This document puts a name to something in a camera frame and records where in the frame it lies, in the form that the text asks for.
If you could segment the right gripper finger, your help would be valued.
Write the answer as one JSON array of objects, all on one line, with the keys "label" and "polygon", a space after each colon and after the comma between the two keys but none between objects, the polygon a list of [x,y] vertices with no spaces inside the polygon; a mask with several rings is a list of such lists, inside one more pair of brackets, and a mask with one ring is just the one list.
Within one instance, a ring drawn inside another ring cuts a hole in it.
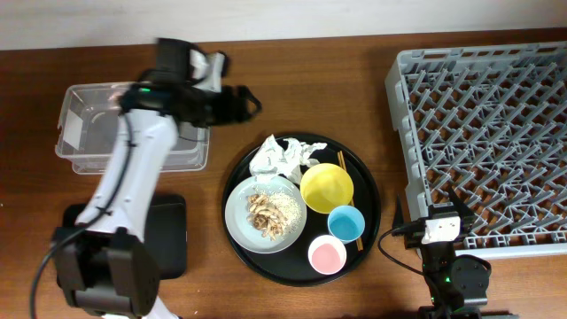
[{"label": "right gripper finger", "polygon": [[457,196],[453,188],[448,189],[448,196],[453,203],[454,210],[462,219],[472,220],[475,216],[473,211]]},{"label": "right gripper finger", "polygon": [[395,211],[392,220],[392,229],[395,230],[401,227],[403,224],[404,224],[404,216],[402,211],[402,204],[401,204],[400,196],[397,195],[395,202]]}]

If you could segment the white napkin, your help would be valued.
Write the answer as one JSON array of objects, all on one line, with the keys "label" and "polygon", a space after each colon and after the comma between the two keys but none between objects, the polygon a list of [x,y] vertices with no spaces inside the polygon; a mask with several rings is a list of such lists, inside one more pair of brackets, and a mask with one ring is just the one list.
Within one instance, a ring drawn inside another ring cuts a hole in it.
[{"label": "white napkin", "polygon": [[252,176],[268,181],[277,175],[283,175],[290,182],[300,184],[303,177],[301,168],[319,164],[319,160],[312,155],[327,147],[326,143],[308,144],[293,137],[284,138],[283,142],[287,143],[285,148],[273,135],[264,141],[249,163]]}]

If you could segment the light blue cup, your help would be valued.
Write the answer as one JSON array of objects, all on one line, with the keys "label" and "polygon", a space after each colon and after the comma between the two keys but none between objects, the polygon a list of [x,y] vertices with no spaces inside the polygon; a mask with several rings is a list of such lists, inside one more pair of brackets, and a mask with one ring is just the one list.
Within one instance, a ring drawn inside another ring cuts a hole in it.
[{"label": "light blue cup", "polygon": [[366,222],[361,211],[354,206],[338,206],[328,217],[329,233],[343,244],[356,241],[365,230]]}]

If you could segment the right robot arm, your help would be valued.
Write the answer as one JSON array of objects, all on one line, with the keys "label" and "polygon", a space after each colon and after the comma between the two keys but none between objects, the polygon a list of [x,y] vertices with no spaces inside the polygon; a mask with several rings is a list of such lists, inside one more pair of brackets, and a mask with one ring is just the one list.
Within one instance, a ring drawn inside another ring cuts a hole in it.
[{"label": "right robot arm", "polygon": [[428,206],[427,213],[412,222],[403,220],[400,200],[390,235],[404,237],[407,249],[421,254],[422,276],[429,288],[431,304],[418,308],[419,318],[514,318],[510,312],[484,313],[488,302],[491,264],[479,257],[458,255],[455,245],[469,234],[476,220],[474,212],[448,191],[446,206]]}]

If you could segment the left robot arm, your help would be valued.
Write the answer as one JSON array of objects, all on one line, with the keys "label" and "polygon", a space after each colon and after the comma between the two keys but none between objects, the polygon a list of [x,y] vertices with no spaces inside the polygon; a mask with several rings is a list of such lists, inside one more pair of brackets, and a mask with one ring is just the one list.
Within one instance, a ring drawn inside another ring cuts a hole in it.
[{"label": "left robot arm", "polygon": [[156,65],[118,97],[119,128],[95,193],[74,225],[54,231],[42,264],[53,263],[66,303],[93,316],[172,318],[159,297],[160,270],[144,245],[148,210],[183,123],[195,128],[251,121],[261,102],[222,84],[223,51],[160,38]]}]

